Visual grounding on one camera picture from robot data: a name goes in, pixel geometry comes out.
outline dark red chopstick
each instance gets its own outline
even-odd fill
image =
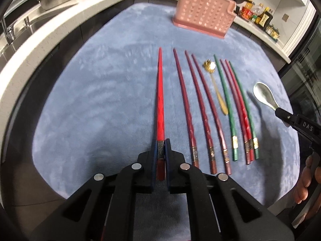
[[[200,109],[201,109],[203,125],[204,125],[204,130],[205,130],[205,137],[206,137],[208,152],[209,152],[209,156],[210,156],[211,173],[212,174],[216,174],[217,173],[217,169],[216,169],[216,161],[215,161],[215,153],[214,153],[213,141],[212,141],[212,136],[211,136],[211,129],[210,129],[210,126],[208,125],[208,119],[207,119],[207,115],[206,115],[206,111],[205,111],[205,106],[204,106],[201,90],[200,90],[200,87],[198,86],[197,78],[196,78],[195,72],[193,70],[193,66],[192,66],[191,60],[190,60],[190,58],[188,56],[188,52],[187,51],[185,51],[185,55],[186,55],[186,59],[187,59],[189,68],[191,70],[193,82],[194,82],[195,89],[196,89],[198,104],[199,104]]]
[[[236,89],[234,87],[232,78],[229,76],[228,71],[226,70],[226,67],[224,66],[224,62],[222,61],[222,59],[220,59],[220,62],[221,62],[221,65],[223,67],[223,70],[225,72],[225,75],[227,77],[227,81],[229,82],[229,85],[230,85],[230,88],[231,88],[231,91],[232,91],[232,94],[233,94],[233,98],[234,98],[234,101],[235,101],[235,105],[236,105],[236,108],[238,110],[239,120],[240,120],[240,124],[241,124],[243,140],[244,140],[246,164],[249,165],[251,163],[250,146],[249,146],[249,141],[248,141],[248,136],[247,136],[247,131],[246,131],[245,120],[243,119],[243,113],[242,113],[241,104],[240,104],[239,98],[237,96],[237,92],[236,92]]]
[[[230,164],[229,154],[228,154],[228,151],[227,151],[226,141],[225,141],[225,138],[224,138],[222,124],[221,124],[221,122],[219,120],[219,117],[218,117],[218,114],[217,114],[217,111],[216,111],[216,107],[214,105],[214,101],[213,101],[211,92],[210,92],[210,90],[209,90],[209,88],[207,86],[207,83],[206,83],[206,80],[204,78],[204,75],[203,75],[203,73],[201,71],[200,66],[198,65],[198,62],[197,62],[194,54],[192,54],[192,58],[193,58],[193,61],[195,63],[195,66],[196,66],[196,68],[198,70],[198,73],[200,75],[201,81],[202,81],[204,89],[205,89],[205,93],[207,95],[207,98],[208,98],[208,101],[210,103],[210,107],[211,107],[211,110],[212,110],[212,113],[213,113],[213,116],[214,116],[214,121],[215,121],[216,129],[217,129],[217,132],[218,132],[218,135],[219,135],[219,141],[220,141],[221,148],[222,148],[222,154],[223,154],[223,159],[224,159],[224,164],[225,164],[225,172],[226,172],[226,174],[231,175],[232,174],[231,164]]]
[[[165,122],[164,122],[164,94],[163,94],[163,57],[162,48],[158,50],[158,86],[157,86],[157,170],[156,178],[165,180]]]
[[[225,63],[227,65],[229,73],[230,73],[230,75],[232,77],[232,80],[233,80],[233,83],[234,83],[234,87],[236,89],[236,93],[237,93],[238,98],[240,100],[240,105],[241,105],[241,109],[242,109],[242,113],[243,113],[243,119],[245,121],[245,126],[246,126],[246,133],[247,133],[247,136],[248,136],[248,141],[249,141],[249,146],[250,146],[250,160],[252,162],[252,161],[254,161],[254,149],[253,149],[252,144],[251,144],[251,141],[253,141],[253,137],[252,137],[251,127],[250,127],[250,122],[249,122],[249,119],[248,119],[248,112],[247,112],[247,110],[245,108],[245,104],[244,104],[244,100],[243,100],[243,97],[242,97],[242,93],[241,93],[240,87],[239,87],[239,85],[238,85],[238,83],[236,81],[234,72],[232,71],[231,65],[227,60],[225,60]]]
[[[188,103],[188,97],[186,92],[186,87],[184,83],[184,78],[182,74],[182,68],[179,64],[179,58],[177,56],[176,49],[173,49],[175,61],[176,61],[176,67],[177,67],[177,73],[179,75],[179,83],[181,85],[182,90],[182,96],[183,96],[183,103],[184,103],[184,109],[185,109],[185,115],[186,115],[186,122],[187,122],[187,129],[188,129],[188,137],[189,137],[189,144],[192,151],[192,162],[195,167],[199,167],[198,165],[198,156],[197,156],[197,147],[196,147],[196,140],[194,137],[194,127],[192,123],[192,115],[189,110],[189,103]]]

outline gold spoon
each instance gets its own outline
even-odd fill
[[[214,89],[216,92],[216,96],[217,99],[219,101],[219,106],[221,107],[221,110],[223,112],[224,115],[227,115],[229,113],[229,110],[226,106],[225,101],[223,100],[221,94],[219,93],[219,89],[217,88],[214,76],[213,76],[213,72],[215,70],[216,64],[215,62],[211,62],[210,60],[207,60],[206,62],[204,62],[203,67],[205,68],[205,70],[210,74],[211,79],[212,79],[212,83],[214,85]]]

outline wall switch plate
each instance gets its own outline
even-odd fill
[[[283,17],[282,17],[282,20],[287,22],[289,17],[290,17],[289,15],[284,14]]]

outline pink plastic basket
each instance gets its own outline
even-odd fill
[[[176,26],[224,38],[236,14],[233,0],[178,0]]]

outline white countertop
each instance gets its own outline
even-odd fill
[[[16,51],[0,72],[0,146],[3,144],[7,123],[10,120],[10,115],[15,103],[26,82],[42,60],[68,33],[74,30],[75,27],[120,1],[122,0],[71,0],[60,5],[60,8],[69,5],[73,6],[43,25]],[[18,19],[15,25],[15,31],[16,29],[19,30],[23,28],[22,20],[27,15],[30,21],[32,21],[45,13],[47,12],[44,12],[44,10],[40,8],[40,5],[36,5]],[[259,37],[286,62],[290,63],[290,59],[282,51],[282,48],[278,44],[275,44],[267,34],[239,17],[236,17],[234,22]],[[5,42],[3,38],[2,36],[0,47],[2,47]]]

